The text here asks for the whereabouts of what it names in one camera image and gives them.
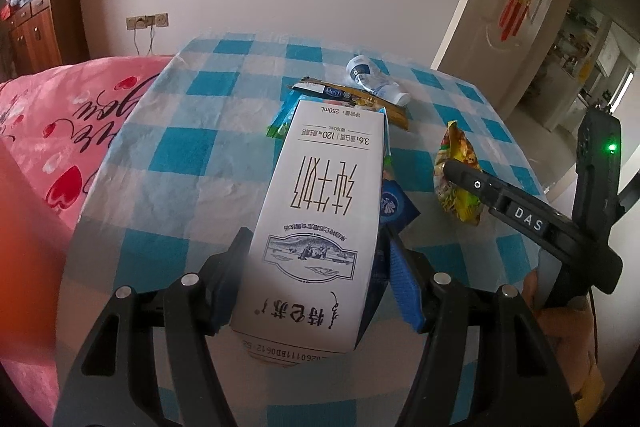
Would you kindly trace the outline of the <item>person's right hand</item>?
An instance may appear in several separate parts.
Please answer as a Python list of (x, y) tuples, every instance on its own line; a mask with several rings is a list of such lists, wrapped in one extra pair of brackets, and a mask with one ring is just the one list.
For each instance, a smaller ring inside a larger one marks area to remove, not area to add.
[(580, 309), (544, 309), (535, 311), (534, 315), (544, 335), (552, 343), (580, 422), (585, 424), (600, 407), (605, 388), (594, 352), (594, 322), (590, 304), (585, 303)]

